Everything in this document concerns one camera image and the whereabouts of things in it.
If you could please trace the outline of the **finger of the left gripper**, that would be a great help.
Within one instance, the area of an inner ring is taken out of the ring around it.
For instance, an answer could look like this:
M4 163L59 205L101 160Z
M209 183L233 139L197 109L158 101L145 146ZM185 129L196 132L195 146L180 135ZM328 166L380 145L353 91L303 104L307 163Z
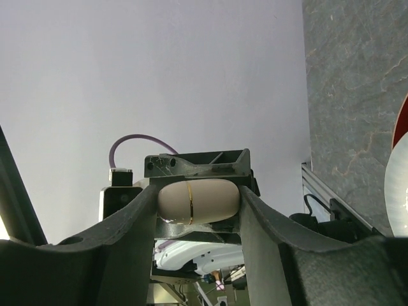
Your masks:
M237 219L191 225L171 224L158 219L156 222L155 239L241 244Z
M253 185L249 149L150 155L144 161L144 177L226 179L236 185Z

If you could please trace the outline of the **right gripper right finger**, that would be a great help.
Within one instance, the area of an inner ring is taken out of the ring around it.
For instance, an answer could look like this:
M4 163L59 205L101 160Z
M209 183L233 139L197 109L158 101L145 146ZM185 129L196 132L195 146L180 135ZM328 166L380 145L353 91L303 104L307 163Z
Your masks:
M240 238L252 305L406 305L407 240L354 244L292 221L240 188Z

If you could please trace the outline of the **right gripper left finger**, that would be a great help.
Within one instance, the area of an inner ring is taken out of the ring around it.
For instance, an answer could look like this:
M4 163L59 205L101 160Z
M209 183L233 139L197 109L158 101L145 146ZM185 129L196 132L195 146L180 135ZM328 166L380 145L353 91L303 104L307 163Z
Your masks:
M58 245L1 241L1 305L145 305L158 188Z

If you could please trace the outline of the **pink earbud charging case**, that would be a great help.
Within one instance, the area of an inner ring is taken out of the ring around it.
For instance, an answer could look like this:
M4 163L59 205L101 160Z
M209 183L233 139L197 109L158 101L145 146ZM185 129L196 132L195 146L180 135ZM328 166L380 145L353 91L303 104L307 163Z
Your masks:
M206 224L233 217L240 207L238 187L229 180L209 178L175 182L162 188L158 214L172 224Z

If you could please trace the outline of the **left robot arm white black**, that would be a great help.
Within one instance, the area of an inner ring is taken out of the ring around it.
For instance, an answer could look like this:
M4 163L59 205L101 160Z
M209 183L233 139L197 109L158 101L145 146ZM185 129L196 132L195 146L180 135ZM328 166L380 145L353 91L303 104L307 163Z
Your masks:
M152 279L181 284L240 266L239 186L259 192L249 149L147 156L159 188Z

